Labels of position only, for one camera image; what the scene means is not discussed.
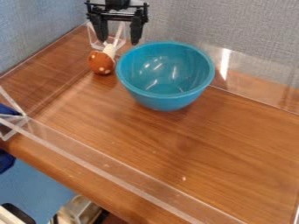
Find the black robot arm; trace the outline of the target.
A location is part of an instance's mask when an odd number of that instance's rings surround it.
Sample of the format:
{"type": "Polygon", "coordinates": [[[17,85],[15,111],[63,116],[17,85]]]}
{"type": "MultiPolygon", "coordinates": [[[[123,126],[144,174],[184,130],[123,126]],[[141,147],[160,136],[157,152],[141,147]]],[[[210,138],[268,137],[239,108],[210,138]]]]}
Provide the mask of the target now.
{"type": "Polygon", "coordinates": [[[148,22],[148,2],[143,0],[85,0],[87,18],[92,23],[97,39],[108,39],[108,22],[129,22],[131,44],[136,45],[143,37],[148,22]]]}

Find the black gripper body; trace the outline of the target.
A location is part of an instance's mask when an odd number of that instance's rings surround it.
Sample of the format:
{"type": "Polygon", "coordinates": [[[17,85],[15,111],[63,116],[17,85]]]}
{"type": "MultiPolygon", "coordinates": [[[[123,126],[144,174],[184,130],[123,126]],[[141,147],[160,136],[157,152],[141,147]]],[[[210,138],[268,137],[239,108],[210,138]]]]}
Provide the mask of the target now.
{"type": "Polygon", "coordinates": [[[99,14],[107,21],[129,22],[136,11],[141,11],[143,24],[148,22],[149,3],[145,0],[85,0],[87,17],[99,14]]]}

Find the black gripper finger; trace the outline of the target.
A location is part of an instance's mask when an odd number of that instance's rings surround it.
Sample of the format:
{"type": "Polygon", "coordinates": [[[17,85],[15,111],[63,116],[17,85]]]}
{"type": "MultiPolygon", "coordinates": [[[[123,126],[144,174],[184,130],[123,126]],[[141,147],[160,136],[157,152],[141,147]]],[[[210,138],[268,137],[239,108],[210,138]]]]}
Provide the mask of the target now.
{"type": "Polygon", "coordinates": [[[131,18],[131,43],[136,45],[141,38],[143,34],[143,19],[141,19],[141,11],[137,10],[135,15],[131,18]]]}
{"type": "Polygon", "coordinates": [[[99,15],[91,13],[88,15],[89,22],[97,35],[97,40],[105,42],[108,39],[108,21],[99,15]]]}

